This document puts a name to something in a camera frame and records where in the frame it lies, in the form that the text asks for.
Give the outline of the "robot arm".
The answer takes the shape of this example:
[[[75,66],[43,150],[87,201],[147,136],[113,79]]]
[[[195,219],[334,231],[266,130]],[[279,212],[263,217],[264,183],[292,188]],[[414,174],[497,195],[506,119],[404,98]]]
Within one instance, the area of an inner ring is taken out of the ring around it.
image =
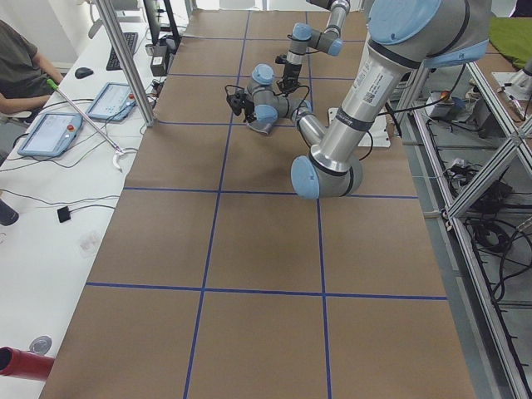
[[[290,39],[288,52],[277,56],[275,60],[277,64],[283,65],[283,75],[277,81],[277,85],[278,89],[286,95],[300,87],[298,78],[303,57],[307,55],[308,49],[336,57],[343,47],[342,28],[351,10],[351,3],[345,0],[309,1],[309,3],[328,10],[329,18],[323,31],[301,22],[296,23],[292,33],[288,35]]]
[[[303,57],[312,48],[336,56],[342,50],[342,26],[348,1],[317,1],[330,12],[320,32],[297,23],[276,94],[273,69],[257,65],[245,88],[226,97],[235,115],[244,114],[248,127],[267,134],[277,120],[293,121],[308,144],[307,155],[291,167],[295,192],[315,200],[351,194],[362,182],[362,164],[354,150],[372,127],[399,81],[419,67],[456,66],[482,58],[489,36],[489,1],[372,1],[367,13],[368,56],[334,120],[323,126],[308,103],[290,97],[298,84]]]

